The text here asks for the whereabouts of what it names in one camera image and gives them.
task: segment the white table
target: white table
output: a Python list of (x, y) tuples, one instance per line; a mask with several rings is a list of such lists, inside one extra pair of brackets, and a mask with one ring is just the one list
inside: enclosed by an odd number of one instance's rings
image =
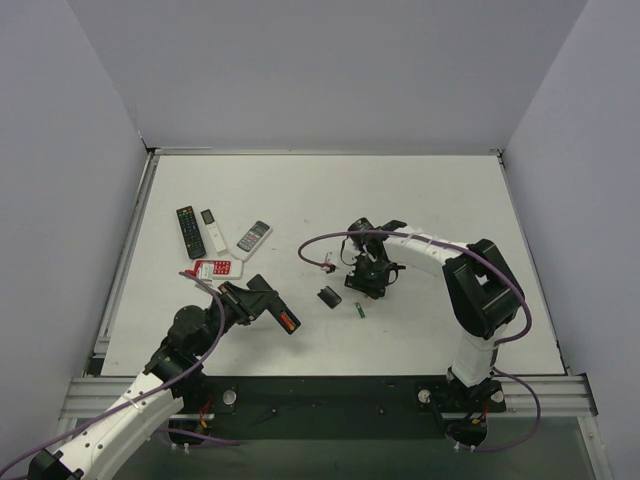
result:
[[(267, 313), (235, 326), (205, 364), (210, 375), (442, 374), (457, 350), (461, 327), (442, 280), (402, 272), (380, 300), (343, 286), (301, 262), (297, 247), (322, 233), (343, 231), (366, 216), (391, 219), (453, 241), (493, 240), (523, 287), (534, 324), (527, 337), (501, 347), (500, 368), (520, 374), (564, 373), (560, 353), (495, 157), (164, 156), (149, 196), (115, 322), (103, 375), (140, 371), (175, 312), (208, 306), (210, 297), (177, 272), (190, 268), (176, 209), (193, 205), (208, 252), (215, 250), (199, 215), (210, 208), (227, 244), (255, 220), (273, 234), (245, 265), (238, 285), (260, 273), (302, 322), (287, 335)], [(314, 244), (323, 259), (340, 239)], [(330, 285), (342, 303), (317, 296)], [(359, 301), (366, 318), (354, 306)], [(524, 325), (520, 313), (507, 331)]]

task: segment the purple cable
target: purple cable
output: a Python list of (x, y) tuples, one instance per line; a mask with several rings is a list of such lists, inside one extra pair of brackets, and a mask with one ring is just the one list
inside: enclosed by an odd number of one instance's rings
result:
[(531, 430), (529, 430), (529, 432), (526, 435), (524, 435), (522, 438), (519, 438), (518, 440), (514, 440), (513, 442), (510, 442), (510, 443), (505, 443), (504, 445), (498, 445), (498, 446), (495, 446), (495, 447), (476, 447), (476, 448), (471, 448), (469, 445), (465, 445), (463, 443), (456, 442), (456, 445), (459, 445), (460, 448), (462, 448), (464, 450), (469, 450), (469, 451), (478, 452), (478, 453), (503, 452), (504, 450), (507, 450), (507, 449), (512, 448), (512, 447), (517, 447), (518, 445), (526, 442), (531, 437), (533, 437), (536, 434), (536, 432), (538, 431), (538, 429), (540, 428), (540, 422), (542, 421), (542, 409), (540, 407), (540, 399), (538, 398), (538, 395), (536, 395), (536, 392), (533, 391), (533, 388), (531, 388), (531, 385), (529, 385), (524, 380), (516, 377), (515, 375), (511, 375), (510, 373), (505, 373), (505, 372), (503, 372), (501, 370), (498, 370), (496, 367), (493, 367), (493, 369), (498, 374), (497, 375), (498, 377), (510, 378), (514, 382), (518, 382), (524, 388), (529, 390), (529, 393), (533, 397), (533, 401), (536, 402), (536, 419), (535, 419), (535, 422), (533, 423), (533, 427), (531, 427)]
[[(218, 329), (218, 335), (217, 335), (216, 339), (213, 341), (213, 345), (211, 345), (211, 348), (209, 348), (209, 350), (207, 350), (204, 353), (204, 355), (202, 355), (200, 357), (200, 359), (196, 363), (194, 363), (191, 367), (189, 367), (187, 370), (182, 372), (177, 377), (172, 378), (171, 380), (169, 380), (168, 382), (163, 383), (159, 387), (156, 387), (153, 390), (149, 390), (147, 393), (144, 393), (144, 394), (134, 398), (133, 399), (134, 403), (138, 403), (139, 401), (144, 400), (145, 398), (150, 397), (151, 395), (155, 395), (156, 393), (158, 393), (161, 390), (166, 390), (167, 388), (171, 387), (172, 385), (176, 384), (177, 382), (179, 382), (180, 380), (185, 378), (187, 375), (190, 375), (191, 372), (193, 372), (197, 368), (199, 368), (204, 363), (204, 361), (209, 357), (209, 355), (211, 355), (211, 353), (213, 353), (215, 348), (218, 346), (218, 342), (220, 341), (220, 338), (222, 338), (222, 334), (224, 332), (224, 321), (225, 321), (225, 318), (224, 318), (224, 307), (222, 305), (222, 302), (218, 298), (218, 293), (213, 288), (211, 288), (209, 285), (207, 285), (205, 282), (203, 282), (199, 278), (194, 277), (193, 275), (190, 275), (190, 274), (188, 274), (186, 272), (180, 272), (179, 274), (182, 275), (183, 277), (186, 277), (186, 278), (188, 278), (190, 280), (193, 280), (194, 282), (198, 283), (200, 286), (204, 287), (204, 289), (207, 292), (209, 292), (211, 294), (211, 296), (213, 297), (213, 299), (215, 300), (216, 304), (218, 305), (218, 310), (220, 311), (220, 328)], [(131, 406), (131, 403), (129, 403), (129, 402), (125, 402), (125, 403), (122, 403), (120, 405), (117, 405), (117, 406), (113, 407), (111, 410), (107, 410), (106, 412), (101, 413), (97, 417), (92, 418), (91, 420), (83, 423), (82, 425), (77, 426), (73, 430), (70, 430), (70, 431), (68, 431), (66, 433), (58, 435), (54, 439), (49, 440), (47, 442), (44, 442), (44, 443), (38, 445), (37, 447), (32, 448), (28, 452), (23, 453), (18, 458), (16, 458), (15, 460), (12, 460), (7, 465), (2, 467), (2, 470), (0, 470), (0, 479), (9, 470), (11, 470), (15, 465), (17, 465), (21, 461), (31, 457), (32, 455), (35, 455), (40, 450), (44, 450), (45, 448), (47, 448), (47, 447), (49, 447), (49, 446), (51, 446), (51, 445), (53, 445), (55, 443), (58, 443), (59, 441), (64, 440), (67, 437), (70, 437), (72, 435), (77, 435), (80, 432), (82, 432), (83, 430), (85, 430), (87, 427), (93, 425), (94, 423), (97, 423), (100, 420), (103, 420), (103, 419), (107, 418), (108, 416), (113, 415), (114, 413), (119, 412), (120, 410), (124, 410), (125, 408), (130, 407), (130, 406)], [(7, 479), (7, 480), (22, 480), (22, 479), (25, 479), (25, 478), (27, 478), (27, 477), (26, 476), (22, 476), (22, 477), (16, 477), (16, 478)]]
[[(305, 257), (302, 254), (302, 250), (304, 250), (305, 247), (307, 247), (308, 245), (311, 245), (312, 243), (319, 242), (320, 240), (326, 240), (327, 238), (344, 237), (344, 236), (354, 237), (354, 236), (357, 236), (357, 235), (378, 235), (378, 236), (390, 236), (390, 237), (400, 237), (400, 238), (408, 238), (408, 237), (410, 237), (410, 235), (408, 233), (391, 232), (391, 231), (385, 231), (385, 230), (360, 230), (360, 231), (357, 231), (357, 232), (326, 233), (324, 235), (319, 235), (317, 237), (311, 238), (311, 239), (307, 240), (306, 242), (304, 242), (302, 245), (300, 245), (300, 247), (298, 247), (298, 256), (300, 257), (301, 260), (303, 260), (303, 261), (305, 261), (307, 263), (310, 263), (311, 265), (316, 265), (318, 267), (324, 267), (325, 264), (320, 263), (320, 262), (316, 262), (314, 260), (311, 260), (310, 258)], [(496, 343), (494, 344), (496, 347), (498, 345), (503, 344), (503, 343), (515, 342), (516, 340), (520, 340), (527, 333), (529, 333), (529, 331), (531, 330), (531, 325), (533, 324), (533, 317), (531, 315), (531, 310), (529, 309), (529, 305), (527, 305), (527, 302), (525, 301), (524, 296), (522, 295), (522, 293), (520, 293), (520, 290), (518, 290), (518, 288), (514, 285), (514, 283), (511, 280), (509, 280), (509, 278), (507, 278), (507, 276), (504, 273), (502, 273), (500, 270), (498, 270), (493, 264), (491, 264), (490, 262), (488, 262), (487, 260), (482, 258), (477, 253), (472, 252), (468, 248), (460, 247), (458, 245), (454, 245), (454, 244), (449, 243), (449, 242), (444, 242), (444, 241), (440, 241), (440, 240), (434, 240), (433, 238), (429, 239), (429, 238), (426, 238), (426, 237), (423, 237), (423, 236), (418, 236), (418, 235), (411, 236), (411, 239), (412, 240), (418, 240), (419, 242), (423, 242), (423, 243), (427, 243), (427, 244), (433, 244), (436, 247), (448, 248), (450, 250), (456, 250), (458, 252), (461, 252), (461, 253), (467, 255), (468, 257), (473, 258), (478, 263), (482, 264), (483, 266), (488, 268), (492, 273), (494, 273), (500, 280), (502, 280), (502, 282), (509, 288), (509, 290), (511, 290), (513, 292), (515, 297), (518, 299), (518, 302), (520, 302), (520, 305), (522, 305), (522, 310), (524, 311), (524, 316), (526, 318), (526, 324), (525, 324), (525, 327), (520, 332), (516, 333), (515, 335), (512, 335), (511, 337), (506, 337), (506, 338), (501, 338), (499, 340), (496, 340)]]
[(225, 440), (223, 438), (215, 438), (215, 437), (209, 437), (208, 435), (201, 435), (199, 433), (195, 433), (195, 432), (190, 432), (189, 430), (181, 430), (179, 428), (159, 428), (156, 430), (156, 432), (158, 433), (176, 433), (179, 435), (186, 435), (189, 437), (193, 437), (193, 438), (197, 438), (199, 440), (204, 440), (205, 442), (211, 442), (211, 443), (215, 443), (216, 445), (207, 445), (207, 446), (227, 446), (227, 447), (238, 447), (240, 445), (239, 442), (236, 442), (234, 440)]

